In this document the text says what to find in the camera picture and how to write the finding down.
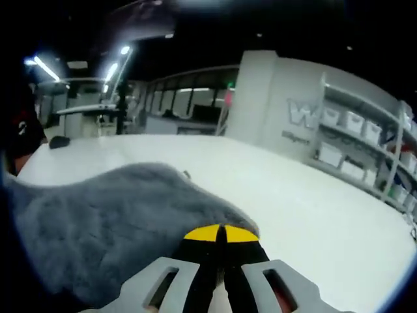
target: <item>desk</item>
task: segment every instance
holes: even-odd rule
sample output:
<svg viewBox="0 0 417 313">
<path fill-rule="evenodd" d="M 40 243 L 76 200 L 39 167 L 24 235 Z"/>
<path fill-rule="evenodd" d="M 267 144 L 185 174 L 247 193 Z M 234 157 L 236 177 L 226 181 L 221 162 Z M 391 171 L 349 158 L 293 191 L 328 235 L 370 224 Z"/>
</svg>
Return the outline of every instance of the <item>desk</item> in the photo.
<svg viewBox="0 0 417 313">
<path fill-rule="evenodd" d="M 229 138 L 124 135 L 72 140 L 55 150 L 44 144 L 18 178 L 65 185 L 137 162 L 187 170 L 195 184 L 241 208 L 256 221 L 268 256 L 316 283 L 322 299 L 338 310 L 376 312 L 416 253 L 410 226 L 383 202 Z"/>
<path fill-rule="evenodd" d="M 146 134 L 214 134 L 216 123 L 203 123 L 191 119 L 179 119 L 148 114 Z"/>
<path fill-rule="evenodd" d="M 71 139 L 85 137 L 85 128 L 94 128 L 95 119 L 89 119 L 91 114 L 114 114 L 117 112 L 115 104 L 90 104 L 59 110 L 59 134 Z"/>
</svg>

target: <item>person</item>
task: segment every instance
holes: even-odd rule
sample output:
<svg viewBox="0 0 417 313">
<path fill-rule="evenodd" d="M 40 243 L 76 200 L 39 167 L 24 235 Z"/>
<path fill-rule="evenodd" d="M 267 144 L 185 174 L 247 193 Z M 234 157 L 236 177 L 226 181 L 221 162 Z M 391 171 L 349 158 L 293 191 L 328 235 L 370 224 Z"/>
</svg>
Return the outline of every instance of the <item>person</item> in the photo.
<svg viewBox="0 0 417 313">
<path fill-rule="evenodd" d="M 25 75 L 23 60 L 14 67 L 7 95 L 5 158 L 7 171 L 19 174 L 30 156 L 47 139 L 35 111 L 35 97 Z"/>
</svg>

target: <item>white pillar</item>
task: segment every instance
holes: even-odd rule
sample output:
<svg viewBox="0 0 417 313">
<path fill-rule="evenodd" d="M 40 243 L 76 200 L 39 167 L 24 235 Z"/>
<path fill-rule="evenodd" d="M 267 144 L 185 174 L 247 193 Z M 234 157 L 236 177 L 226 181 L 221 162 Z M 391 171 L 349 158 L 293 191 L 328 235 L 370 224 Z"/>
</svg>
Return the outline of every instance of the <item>white pillar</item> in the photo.
<svg viewBox="0 0 417 313">
<path fill-rule="evenodd" d="M 277 61 L 274 51 L 244 52 L 227 119 L 226 137 L 254 145 L 260 142 Z"/>
</svg>

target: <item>black ceiling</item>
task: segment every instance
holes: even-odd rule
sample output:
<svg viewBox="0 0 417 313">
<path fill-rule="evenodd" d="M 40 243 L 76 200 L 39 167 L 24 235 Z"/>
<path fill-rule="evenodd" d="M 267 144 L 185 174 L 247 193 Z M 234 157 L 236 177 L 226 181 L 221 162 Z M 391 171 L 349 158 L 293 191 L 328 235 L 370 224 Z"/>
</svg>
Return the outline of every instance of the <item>black ceiling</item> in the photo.
<svg viewBox="0 0 417 313">
<path fill-rule="evenodd" d="M 135 41 L 130 79 L 152 80 L 185 70 L 237 64 L 244 50 L 266 49 L 352 72 L 417 106 L 417 27 L 412 1 L 142 0 L 130 5 L 127 13 L 109 18 L 128 3 L 61 0 L 38 4 L 25 13 L 24 20 L 36 29 L 30 38 L 25 31 L 25 54 L 47 51 L 61 61 L 86 60 L 89 69 L 71 75 L 94 75 L 129 18 L 134 16 L 134 25 L 140 28 L 144 20 L 169 15 L 175 20 L 175 36 Z M 143 25 L 141 31 L 149 28 Z"/>
</svg>

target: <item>gray fur fabric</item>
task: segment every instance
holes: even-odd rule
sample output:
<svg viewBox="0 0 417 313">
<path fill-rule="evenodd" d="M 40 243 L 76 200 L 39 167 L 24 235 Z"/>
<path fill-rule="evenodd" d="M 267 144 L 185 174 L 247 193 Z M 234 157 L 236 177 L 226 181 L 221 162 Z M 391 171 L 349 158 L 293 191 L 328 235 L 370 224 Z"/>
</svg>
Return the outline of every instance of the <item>gray fur fabric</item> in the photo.
<svg viewBox="0 0 417 313">
<path fill-rule="evenodd" d="M 257 234 L 240 210 L 164 164 L 119 168 L 68 186 L 6 181 L 17 229 L 39 277 L 100 308 L 122 284 L 170 256 L 199 226 L 232 224 Z"/>
</svg>

